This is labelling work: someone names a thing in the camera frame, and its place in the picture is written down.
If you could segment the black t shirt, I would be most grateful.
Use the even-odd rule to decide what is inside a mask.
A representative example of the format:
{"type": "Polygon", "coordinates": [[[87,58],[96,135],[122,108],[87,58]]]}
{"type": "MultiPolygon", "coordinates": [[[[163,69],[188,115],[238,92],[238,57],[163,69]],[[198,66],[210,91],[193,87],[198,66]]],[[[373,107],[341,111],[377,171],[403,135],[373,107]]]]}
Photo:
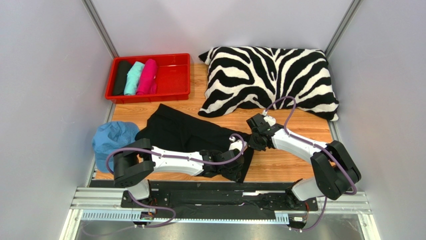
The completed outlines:
{"type": "Polygon", "coordinates": [[[134,140],[149,139],[151,145],[168,151],[224,153],[229,150],[232,134],[240,135],[246,142],[251,137],[250,134],[221,127],[160,104],[134,140]]]}

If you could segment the blue bucket hat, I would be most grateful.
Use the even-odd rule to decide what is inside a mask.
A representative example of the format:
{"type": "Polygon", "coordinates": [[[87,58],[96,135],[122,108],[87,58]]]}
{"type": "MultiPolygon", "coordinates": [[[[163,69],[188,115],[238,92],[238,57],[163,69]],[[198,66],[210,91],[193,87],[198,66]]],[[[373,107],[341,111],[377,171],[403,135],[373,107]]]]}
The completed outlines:
{"type": "Polygon", "coordinates": [[[108,155],[133,143],[139,131],[133,122],[111,121],[100,125],[92,138],[97,169],[102,173],[109,173],[106,165],[108,155]]]}

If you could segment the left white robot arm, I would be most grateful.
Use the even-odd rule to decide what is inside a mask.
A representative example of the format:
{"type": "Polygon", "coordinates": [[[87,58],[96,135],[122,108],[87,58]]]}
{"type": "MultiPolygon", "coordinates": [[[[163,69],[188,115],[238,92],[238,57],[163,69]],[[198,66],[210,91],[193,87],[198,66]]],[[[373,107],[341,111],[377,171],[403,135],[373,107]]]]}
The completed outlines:
{"type": "Polygon", "coordinates": [[[236,133],[229,140],[229,149],[224,152],[178,152],[153,146],[148,138],[143,138],[112,151],[105,165],[113,174],[114,187],[127,189],[136,200],[150,197],[148,176],[152,173],[181,173],[204,178],[222,175],[236,182],[242,174],[243,155],[248,144],[236,133]]]}

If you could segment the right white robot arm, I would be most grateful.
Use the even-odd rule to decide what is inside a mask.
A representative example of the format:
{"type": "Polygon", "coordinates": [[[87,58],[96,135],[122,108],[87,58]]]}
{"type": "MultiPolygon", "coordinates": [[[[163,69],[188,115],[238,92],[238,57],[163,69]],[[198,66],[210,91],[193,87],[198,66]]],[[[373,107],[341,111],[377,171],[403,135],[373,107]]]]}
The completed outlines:
{"type": "Polygon", "coordinates": [[[258,113],[246,122],[251,130],[250,148],[285,151],[312,166],[313,177],[298,180],[287,190],[291,200],[305,201],[316,197],[337,200],[343,194],[357,192],[355,184],[362,175],[341,142],[326,143],[301,136],[267,114],[258,113]]]}

